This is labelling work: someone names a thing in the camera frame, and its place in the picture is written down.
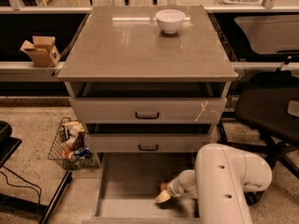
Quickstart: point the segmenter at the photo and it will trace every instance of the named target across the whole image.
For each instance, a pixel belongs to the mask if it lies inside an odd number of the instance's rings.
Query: wire basket
[[[58,165],[62,166],[65,170],[77,170],[82,168],[92,169],[98,168],[98,163],[94,154],[92,153],[90,158],[85,159],[64,159],[62,156],[63,147],[61,143],[64,141],[62,140],[63,134],[63,124],[73,121],[71,118],[63,118],[58,131],[55,135],[53,144],[50,148],[50,152],[48,154],[48,160],[56,162]]]

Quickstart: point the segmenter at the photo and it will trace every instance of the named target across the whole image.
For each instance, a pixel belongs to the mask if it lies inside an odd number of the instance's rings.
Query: white robotic arm
[[[244,192],[265,190],[271,181],[271,168],[260,156],[209,144],[199,150],[195,170],[170,181],[156,202],[171,196],[197,198],[203,224],[251,224]]]

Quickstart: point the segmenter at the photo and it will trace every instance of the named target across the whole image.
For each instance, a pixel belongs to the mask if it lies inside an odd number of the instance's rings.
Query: black cable
[[[1,165],[0,167],[3,167],[4,169],[6,169],[7,171],[9,171],[10,173],[12,173],[13,175],[15,175],[16,177],[18,177],[19,179],[21,179],[22,181],[24,181],[25,183],[28,183],[34,187],[37,187],[39,189],[39,191],[33,187],[28,187],[28,186],[23,186],[23,185],[14,185],[14,184],[10,184],[8,182],[8,178],[7,178],[7,175],[4,174],[3,172],[0,171],[0,174],[2,174],[5,178],[6,178],[6,181],[7,181],[7,184],[10,185],[11,187],[14,187],[14,188],[26,188],[26,189],[32,189],[34,190],[36,193],[37,193],[37,197],[38,197],[38,203],[37,203],[37,214],[38,214],[38,207],[40,205],[40,199],[41,199],[41,193],[42,193],[42,188],[39,187],[38,185],[36,184],[33,184],[29,181],[27,181],[26,179],[24,179],[23,177],[21,177],[20,175],[17,175],[15,172],[13,172],[12,170],[10,170],[9,168],[7,168],[6,166],[4,165]]]

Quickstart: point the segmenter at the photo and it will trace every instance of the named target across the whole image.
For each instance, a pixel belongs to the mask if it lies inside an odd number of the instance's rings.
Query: cardboard box
[[[25,52],[36,66],[55,67],[61,55],[55,46],[53,36],[33,36],[33,42],[25,40],[21,45],[21,51]]]

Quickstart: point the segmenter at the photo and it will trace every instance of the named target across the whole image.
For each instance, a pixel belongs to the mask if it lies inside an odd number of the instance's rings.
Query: white bowl
[[[174,9],[165,9],[156,13],[159,27],[166,34],[175,33],[185,20],[185,13]]]

